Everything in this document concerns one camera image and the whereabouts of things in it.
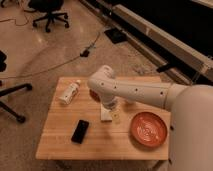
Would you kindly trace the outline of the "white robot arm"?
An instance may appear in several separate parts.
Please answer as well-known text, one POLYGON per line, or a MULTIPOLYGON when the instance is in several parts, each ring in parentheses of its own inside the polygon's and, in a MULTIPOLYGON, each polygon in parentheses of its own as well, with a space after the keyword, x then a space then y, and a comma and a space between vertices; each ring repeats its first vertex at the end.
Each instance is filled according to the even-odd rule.
POLYGON ((108 109, 122 97, 171 113, 168 171, 213 171, 213 86, 119 80, 108 65, 87 85, 108 109))

